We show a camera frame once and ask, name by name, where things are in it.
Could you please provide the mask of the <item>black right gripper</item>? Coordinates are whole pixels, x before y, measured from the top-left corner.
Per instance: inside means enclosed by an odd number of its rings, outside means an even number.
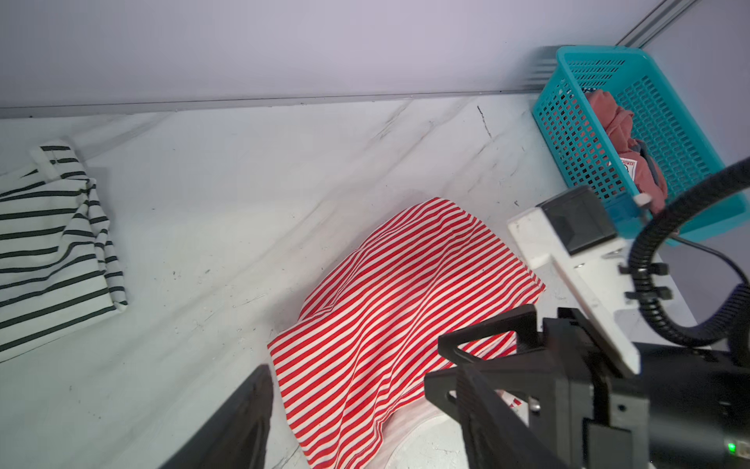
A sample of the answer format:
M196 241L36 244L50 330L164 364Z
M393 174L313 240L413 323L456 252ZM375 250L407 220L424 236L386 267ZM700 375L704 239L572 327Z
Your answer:
M472 468L647 468L650 401L582 312L525 305L443 334L426 399L459 423Z

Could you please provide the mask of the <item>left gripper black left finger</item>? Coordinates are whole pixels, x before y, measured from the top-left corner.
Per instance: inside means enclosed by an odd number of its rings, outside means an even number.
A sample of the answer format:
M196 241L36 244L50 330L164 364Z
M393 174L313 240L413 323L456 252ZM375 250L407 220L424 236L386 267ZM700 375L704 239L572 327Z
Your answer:
M273 412L273 379L259 365L164 468L262 468Z

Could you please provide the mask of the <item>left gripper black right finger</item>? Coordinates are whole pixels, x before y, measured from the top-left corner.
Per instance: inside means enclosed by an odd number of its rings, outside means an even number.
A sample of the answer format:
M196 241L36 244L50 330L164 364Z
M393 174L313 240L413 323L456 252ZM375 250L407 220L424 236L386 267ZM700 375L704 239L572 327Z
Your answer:
M541 410L523 423L499 390L537 400ZM568 383L549 367L461 365L456 404L472 468L568 466Z

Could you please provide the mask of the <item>red white striped tank top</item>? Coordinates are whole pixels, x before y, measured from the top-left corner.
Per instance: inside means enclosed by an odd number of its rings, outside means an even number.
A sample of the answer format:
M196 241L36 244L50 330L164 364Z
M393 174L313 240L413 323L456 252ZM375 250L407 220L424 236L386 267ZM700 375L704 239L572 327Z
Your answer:
M377 228L268 349L287 423L314 468L363 468L388 421L449 366L443 334L534 304L544 283L482 220L435 197Z

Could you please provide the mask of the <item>black white striped tank top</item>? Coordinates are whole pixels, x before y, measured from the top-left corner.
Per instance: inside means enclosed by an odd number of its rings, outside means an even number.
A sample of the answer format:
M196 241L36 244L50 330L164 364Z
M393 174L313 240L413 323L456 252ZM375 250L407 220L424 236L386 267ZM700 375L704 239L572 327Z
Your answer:
M1 359L9 361L128 307L97 182L52 142L1 178Z

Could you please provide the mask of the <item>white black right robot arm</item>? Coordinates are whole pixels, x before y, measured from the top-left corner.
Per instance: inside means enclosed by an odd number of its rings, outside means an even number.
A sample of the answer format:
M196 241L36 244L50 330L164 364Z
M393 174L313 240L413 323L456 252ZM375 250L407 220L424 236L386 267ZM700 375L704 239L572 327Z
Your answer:
M745 468L749 277L687 225L749 187L741 161L621 238L587 186L510 222L523 258L576 299L553 318L521 306L439 338L450 368L427 400L457 421L472 468Z

